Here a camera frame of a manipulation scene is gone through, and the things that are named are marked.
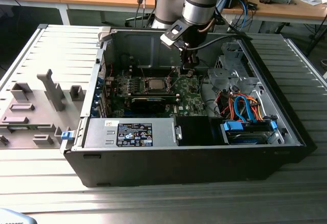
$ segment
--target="blue cable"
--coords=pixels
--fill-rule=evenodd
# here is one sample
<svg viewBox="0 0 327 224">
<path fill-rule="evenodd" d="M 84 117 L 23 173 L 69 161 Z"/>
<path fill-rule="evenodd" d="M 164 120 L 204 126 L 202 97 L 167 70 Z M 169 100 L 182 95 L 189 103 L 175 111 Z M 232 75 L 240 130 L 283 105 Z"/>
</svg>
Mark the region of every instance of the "blue cable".
<svg viewBox="0 0 327 224">
<path fill-rule="evenodd" d="M 245 106 L 246 106 L 246 112 L 247 112 L 247 115 L 249 116 L 249 119 L 252 120 L 253 122 L 256 122 L 256 119 L 254 117 L 254 115 L 251 113 L 251 109 L 250 109 L 250 102 L 249 100 L 245 97 L 245 96 L 238 96 L 235 98 L 234 100 L 234 110 L 235 110 L 235 114 L 241 119 L 243 120 L 243 122 L 246 122 L 246 119 L 238 112 L 238 109 L 237 109 L 237 102 L 239 99 L 243 98 L 243 100 L 245 101 Z"/>
<path fill-rule="evenodd" d="M 241 30 L 244 27 L 244 24 L 245 24 L 245 21 L 246 21 L 247 10 L 246 10 L 246 6 L 245 6 L 244 2 L 241 1 L 241 0 L 239 0 L 239 2 L 242 4 L 243 9 L 244 9 L 244 20 L 243 20 L 242 26 L 240 28 L 240 30 Z"/>
</svg>

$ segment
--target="electronic device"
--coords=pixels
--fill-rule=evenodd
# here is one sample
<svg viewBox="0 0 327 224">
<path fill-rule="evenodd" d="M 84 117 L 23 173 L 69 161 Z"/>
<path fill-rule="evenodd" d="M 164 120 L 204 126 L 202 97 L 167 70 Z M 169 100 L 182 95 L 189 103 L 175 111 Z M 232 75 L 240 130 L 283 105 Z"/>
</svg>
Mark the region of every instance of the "electronic device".
<svg viewBox="0 0 327 224">
<path fill-rule="evenodd" d="M 183 70 L 161 34 L 103 28 L 81 120 L 61 137 L 85 186 L 259 180 L 316 148 L 250 42 L 210 45 Z"/>
</svg>

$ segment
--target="floor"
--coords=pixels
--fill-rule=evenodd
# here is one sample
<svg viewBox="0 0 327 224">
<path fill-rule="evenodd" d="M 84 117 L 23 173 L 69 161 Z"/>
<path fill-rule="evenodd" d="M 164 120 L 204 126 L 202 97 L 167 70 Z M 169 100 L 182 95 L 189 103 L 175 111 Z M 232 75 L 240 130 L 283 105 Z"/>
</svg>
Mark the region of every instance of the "floor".
<svg viewBox="0 0 327 224">
<path fill-rule="evenodd" d="M 59 11 L 48 8 L 34 7 L 13 7 L 13 17 L 3 15 L 0 18 L 0 77 L 5 73 L 11 63 L 15 60 L 24 44 L 33 34 L 40 23 L 62 24 Z M 134 17 L 133 13 L 123 12 L 105 12 L 105 19 L 112 26 L 124 26 L 126 18 Z M 100 12 L 70 10 L 69 18 L 73 25 L 102 26 Z M 266 22 L 261 29 L 262 33 L 273 32 L 276 23 Z M 300 50 L 305 51 L 310 43 L 309 35 L 312 33 L 303 24 L 290 24 L 284 27 L 282 35 L 291 38 Z M 326 58 L 325 49 L 327 47 L 327 38 L 322 40 L 309 56 L 309 60 L 318 69 L 321 74 L 325 70 L 321 67 L 320 61 Z"/>
</svg>

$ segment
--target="blue object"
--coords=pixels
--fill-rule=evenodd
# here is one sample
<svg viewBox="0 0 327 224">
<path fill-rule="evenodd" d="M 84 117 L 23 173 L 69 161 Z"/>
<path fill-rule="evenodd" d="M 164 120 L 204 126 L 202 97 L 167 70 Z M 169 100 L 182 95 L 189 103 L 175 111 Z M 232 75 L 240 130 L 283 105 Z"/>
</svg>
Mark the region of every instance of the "blue object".
<svg viewBox="0 0 327 224">
<path fill-rule="evenodd" d="M 275 121 L 270 122 L 270 125 L 271 125 L 271 127 L 272 127 L 273 130 L 276 130 L 277 129 L 277 124 L 276 124 Z"/>
<path fill-rule="evenodd" d="M 224 123 L 224 129 L 225 131 L 242 131 L 243 126 L 242 123 L 239 121 L 226 121 Z"/>
<path fill-rule="evenodd" d="M 219 0 L 217 2 L 217 4 L 216 4 L 216 9 L 215 10 L 218 10 L 219 12 L 222 12 L 223 9 L 225 8 L 226 2 L 227 2 L 227 0 Z"/>
<path fill-rule="evenodd" d="M 0 209 L 0 223 L 37 224 L 35 219 L 8 209 Z"/>
<path fill-rule="evenodd" d="M 245 21 L 246 21 L 247 9 L 246 9 L 245 4 L 244 4 L 243 1 L 239 0 L 239 2 L 243 5 L 243 10 L 244 10 L 244 20 L 243 20 L 242 26 L 240 28 L 240 30 L 241 30 L 244 27 L 244 24 L 245 24 Z"/>
<path fill-rule="evenodd" d="M 238 96 L 235 98 L 234 100 L 234 110 L 235 110 L 235 114 L 241 119 L 243 120 L 243 122 L 246 122 L 246 119 L 238 112 L 238 109 L 237 109 L 237 102 L 239 99 L 243 98 L 243 100 L 245 101 L 245 106 L 246 106 L 246 112 L 247 112 L 247 115 L 249 117 L 250 120 L 252 120 L 253 122 L 256 122 L 256 119 L 254 117 L 254 115 L 251 113 L 251 109 L 250 109 L 250 102 L 249 100 L 245 97 L 245 96 Z"/>
<path fill-rule="evenodd" d="M 104 80 L 102 78 L 98 77 L 98 84 L 103 85 L 103 83 L 104 83 Z"/>
<path fill-rule="evenodd" d="M 61 133 L 62 140 L 73 140 L 73 132 L 72 131 L 64 131 Z"/>
</svg>

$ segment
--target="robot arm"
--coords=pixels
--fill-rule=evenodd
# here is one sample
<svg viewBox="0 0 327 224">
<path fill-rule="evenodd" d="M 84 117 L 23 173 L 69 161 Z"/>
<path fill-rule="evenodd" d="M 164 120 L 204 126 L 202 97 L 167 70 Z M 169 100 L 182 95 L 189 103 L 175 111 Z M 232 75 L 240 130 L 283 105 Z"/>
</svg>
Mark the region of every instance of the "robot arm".
<svg viewBox="0 0 327 224">
<path fill-rule="evenodd" d="M 208 25 L 213 23 L 217 0 L 158 0 L 153 28 L 170 28 L 161 36 L 168 47 L 181 51 L 183 68 L 199 64 L 196 52 L 185 47 L 197 47 L 206 39 Z"/>
</svg>

